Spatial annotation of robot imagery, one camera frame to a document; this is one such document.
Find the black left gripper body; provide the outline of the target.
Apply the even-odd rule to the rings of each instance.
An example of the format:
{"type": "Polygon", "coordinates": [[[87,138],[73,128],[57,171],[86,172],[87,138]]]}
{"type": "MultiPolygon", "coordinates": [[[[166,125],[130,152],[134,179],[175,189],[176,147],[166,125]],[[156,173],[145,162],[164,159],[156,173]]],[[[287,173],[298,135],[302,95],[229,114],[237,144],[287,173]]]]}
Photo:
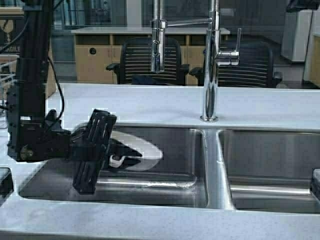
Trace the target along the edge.
{"type": "Polygon", "coordinates": [[[48,127],[42,135],[42,143],[48,144],[43,148],[44,157],[47,159],[64,158],[71,160],[72,146],[83,135],[88,122],[80,124],[74,131],[62,128],[62,121],[55,117],[53,120],[46,117],[48,127]]]}

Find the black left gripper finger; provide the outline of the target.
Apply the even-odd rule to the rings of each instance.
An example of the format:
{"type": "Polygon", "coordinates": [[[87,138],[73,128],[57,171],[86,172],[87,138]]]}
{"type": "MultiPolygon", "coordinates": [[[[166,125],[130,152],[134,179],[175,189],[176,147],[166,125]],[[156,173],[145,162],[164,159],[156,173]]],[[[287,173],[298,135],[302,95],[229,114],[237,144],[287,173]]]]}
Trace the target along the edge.
{"type": "Polygon", "coordinates": [[[126,157],[118,170],[145,172],[155,167],[160,159],[126,157]]]}
{"type": "Polygon", "coordinates": [[[121,160],[122,158],[127,158],[127,157],[129,158],[142,157],[142,154],[137,150],[112,138],[109,142],[108,156],[112,160],[121,160]]]}

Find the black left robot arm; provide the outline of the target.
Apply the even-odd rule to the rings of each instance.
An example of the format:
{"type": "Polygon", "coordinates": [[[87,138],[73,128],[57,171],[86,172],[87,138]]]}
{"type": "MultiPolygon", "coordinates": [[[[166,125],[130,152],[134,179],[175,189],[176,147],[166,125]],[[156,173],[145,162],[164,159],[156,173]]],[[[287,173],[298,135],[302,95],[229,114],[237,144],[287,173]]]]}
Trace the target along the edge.
{"type": "Polygon", "coordinates": [[[62,113],[46,110],[46,87],[54,13],[52,0],[26,0],[24,27],[18,38],[21,49],[17,73],[9,87],[7,111],[8,155],[17,162],[35,163],[51,159],[93,162],[106,159],[139,158],[135,145],[115,139],[116,116],[93,110],[84,131],[76,136],[62,127],[62,113]]]}

